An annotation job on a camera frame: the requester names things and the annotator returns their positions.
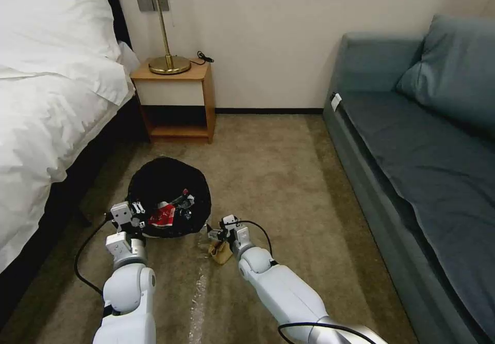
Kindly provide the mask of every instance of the trash bag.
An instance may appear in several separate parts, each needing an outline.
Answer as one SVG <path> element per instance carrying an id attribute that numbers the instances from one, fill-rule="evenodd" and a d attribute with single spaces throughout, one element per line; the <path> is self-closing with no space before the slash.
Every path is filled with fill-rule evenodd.
<path id="1" fill-rule="evenodd" d="M 148 237 L 174 238 L 196 233 L 211 213 L 211 197 L 203 173 L 179 160 L 159 157 L 132 177 L 127 201 L 141 203 L 137 214 Z"/>

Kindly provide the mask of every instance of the brass lamp base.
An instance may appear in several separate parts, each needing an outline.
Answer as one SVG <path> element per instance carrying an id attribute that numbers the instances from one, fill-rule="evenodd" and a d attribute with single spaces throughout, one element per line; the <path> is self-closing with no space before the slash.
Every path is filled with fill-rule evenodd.
<path id="1" fill-rule="evenodd" d="M 153 59 L 148 66 L 153 73 L 171 75 L 188 71 L 191 68 L 191 62 L 183 57 L 165 55 Z"/>

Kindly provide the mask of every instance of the sofa backrest cushion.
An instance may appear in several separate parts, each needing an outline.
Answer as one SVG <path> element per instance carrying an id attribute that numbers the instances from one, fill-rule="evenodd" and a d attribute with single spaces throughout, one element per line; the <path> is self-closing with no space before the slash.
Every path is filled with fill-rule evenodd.
<path id="1" fill-rule="evenodd" d="M 495 20 L 436 15 L 397 89 L 495 137 Z"/>

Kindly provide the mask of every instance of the sofa armrest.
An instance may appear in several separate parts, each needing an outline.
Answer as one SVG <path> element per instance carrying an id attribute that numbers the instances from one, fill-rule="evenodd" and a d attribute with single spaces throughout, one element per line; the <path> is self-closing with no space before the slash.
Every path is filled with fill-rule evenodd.
<path id="1" fill-rule="evenodd" d="M 401 76 L 421 58 L 423 37 L 351 32 L 342 37 L 328 94 L 392 91 Z"/>

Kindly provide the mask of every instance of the white pillow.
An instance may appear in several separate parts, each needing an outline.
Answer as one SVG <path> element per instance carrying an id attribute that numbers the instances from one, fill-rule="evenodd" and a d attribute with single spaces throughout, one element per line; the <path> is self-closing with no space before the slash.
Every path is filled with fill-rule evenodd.
<path id="1" fill-rule="evenodd" d="M 0 0 L 0 78 L 60 74 L 120 105 L 119 56 L 108 0 Z"/>

